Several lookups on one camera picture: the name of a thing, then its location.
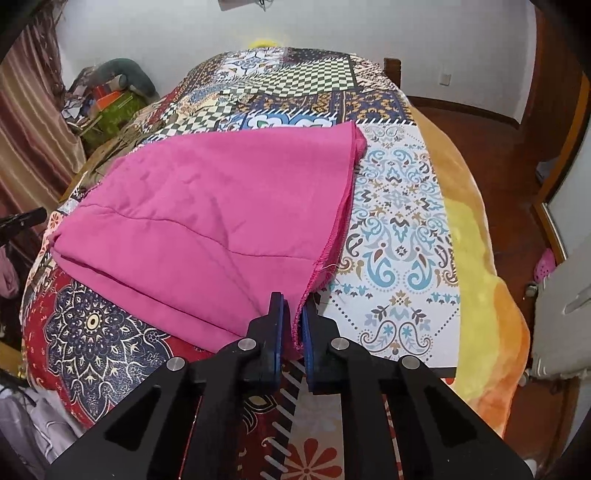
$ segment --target yellow object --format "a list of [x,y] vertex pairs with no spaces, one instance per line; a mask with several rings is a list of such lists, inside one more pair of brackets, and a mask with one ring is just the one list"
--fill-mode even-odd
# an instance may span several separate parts
[[411,108],[437,174],[460,286],[460,352],[452,389],[499,435],[530,349],[530,333],[496,276],[480,192],[449,137]]
[[248,48],[268,48],[268,47],[278,47],[279,44],[275,40],[269,40],[268,38],[259,38],[252,42]]
[[14,376],[18,375],[18,367],[22,363],[22,356],[18,350],[0,342],[0,368]]

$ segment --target striped curtain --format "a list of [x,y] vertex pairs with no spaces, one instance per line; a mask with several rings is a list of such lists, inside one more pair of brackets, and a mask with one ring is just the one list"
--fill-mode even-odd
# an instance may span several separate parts
[[[61,116],[65,88],[55,8],[48,2],[37,12],[0,64],[0,218],[40,206],[55,209],[86,161],[80,139]],[[42,230],[15,239],[30,261]]]

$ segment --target fleece blanket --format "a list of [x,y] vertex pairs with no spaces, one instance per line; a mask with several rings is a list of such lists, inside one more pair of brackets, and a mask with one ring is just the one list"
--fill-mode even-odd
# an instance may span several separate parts
[[271,292],[296,319],[326,283],[365,147],[353,122],[148,145],[113,165],[62,222],[51,253],[130,314],[217,352],[267,312]]
[[462,279],[462,330],[452,389],[499,435],[530,349],[530,331],[496,275],[484,203],[450,138],[411,108],[437,172]]

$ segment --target clothing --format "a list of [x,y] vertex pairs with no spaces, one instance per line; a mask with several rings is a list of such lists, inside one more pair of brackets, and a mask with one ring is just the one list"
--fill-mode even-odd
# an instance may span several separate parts
[[0,394],[0,433],[25,467],[38,479],[83,433],[56,392],[42,388]]
[[213,132],[117,159],[50,238],[56,263],[133,316],[211,352],[281,291],[298,313],[338,262],[365,137]]
[[18,293],[18,275],[10,259],[6,256],[6,247],[0,247],[0,297],[14,298]]

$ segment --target checkered pattern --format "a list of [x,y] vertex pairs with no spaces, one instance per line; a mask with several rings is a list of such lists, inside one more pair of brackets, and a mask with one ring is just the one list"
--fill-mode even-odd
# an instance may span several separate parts
[[255,95],[256,93],[259,93],[260,90],[259,87],[240,82],[236,86],[222,90],[220,95],[227,97],[228,101],[233,101],[238,100],[242,95]]
[[177,111],[177,103],[176,102],[171,102],[166,107],[166,109],[164,110],[164,112],[162,112],[162,115],[160,115],[160,120],[163,120],[165,122],[176,111]]
[[167,125],[145,140],[145,143],[153,143],[175,135],[184,135],[213,130],[217,121],[232,113],[232,105],[213,105],[203,108],[194,116],[182,121]]
[[323,59],[253,75],[248,82],[258,91],[279,97],[314,95],[355,87],[349,60]]

